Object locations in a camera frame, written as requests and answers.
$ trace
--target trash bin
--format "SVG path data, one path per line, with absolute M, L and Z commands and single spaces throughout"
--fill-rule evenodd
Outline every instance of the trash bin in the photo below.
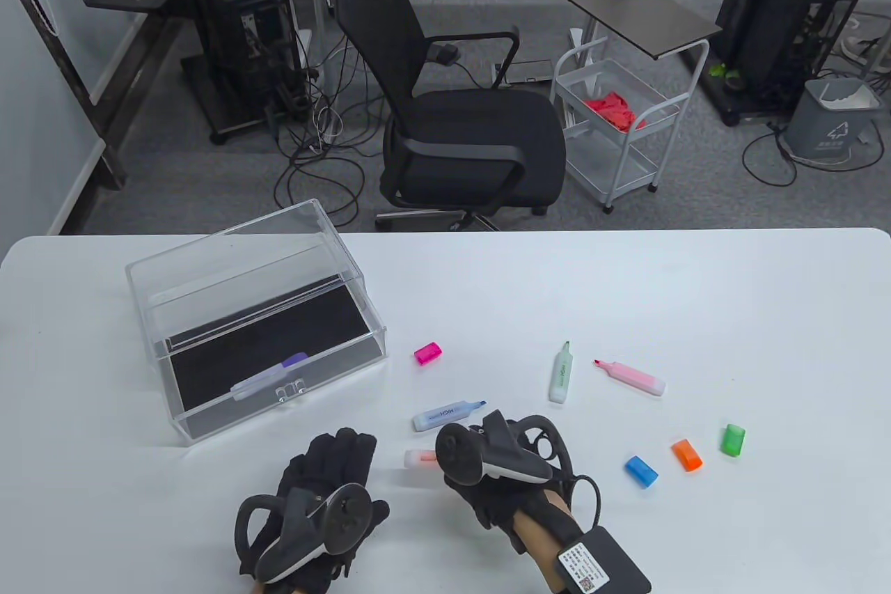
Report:
M 783 139 L 797 157 L 843 157 L 866 123 L 884 108 L 861 79 L 812 79 L 805 82 L 805 93 Z

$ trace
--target mesh chair back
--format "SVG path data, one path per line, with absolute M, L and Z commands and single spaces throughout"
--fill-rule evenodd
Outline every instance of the mesh chair back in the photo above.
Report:
M 334 0 L 337 22 L 381 84 L 405 132 L 411 90 L 427 60 L 427 41 L 408 0 Z

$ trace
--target red cloth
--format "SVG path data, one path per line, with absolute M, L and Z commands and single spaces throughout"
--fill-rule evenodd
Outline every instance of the red cloth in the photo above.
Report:
M 631 107 L 628 107 L 624 97 L 617 93 L 608 94 L 604 100 L 588 100 L 585 105 L 597 112 L 608 123 L 614 125 L 615 129 L 620 132 L 628 132 L 634 121 L 637 120 L 637 114 L 631 110 Z M 644 120 L 637 126 L 637 129 L 642 130 L 646 126 L 647 122 Z

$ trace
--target green highlighter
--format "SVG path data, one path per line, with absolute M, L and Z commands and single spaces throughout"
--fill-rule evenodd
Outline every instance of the green highlighter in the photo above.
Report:
M 742 452 L 742 442 L 746 438 L 746 430 L 741 426 L 727 425 L 725 440 L 721 444 L 721 451 L 731 457 L 739 457 Z

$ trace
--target computer tower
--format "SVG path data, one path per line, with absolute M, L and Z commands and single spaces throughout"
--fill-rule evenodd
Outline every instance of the computer tower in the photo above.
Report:
M 844 28 L 857 0 L 754 0 L 748 28 L 741 24 L 743 0 L 724 0 L 711 40 L 724 59 L 731 44 L 741 46 L 738 69 L 753 97 L 779 108 L 794 108 L 805 81 L 815 78 Z
M 289 0 L 194 0 L 207 68 L 223 97 L 250 116 L 273 107 L 305 107 L 306 80 Z

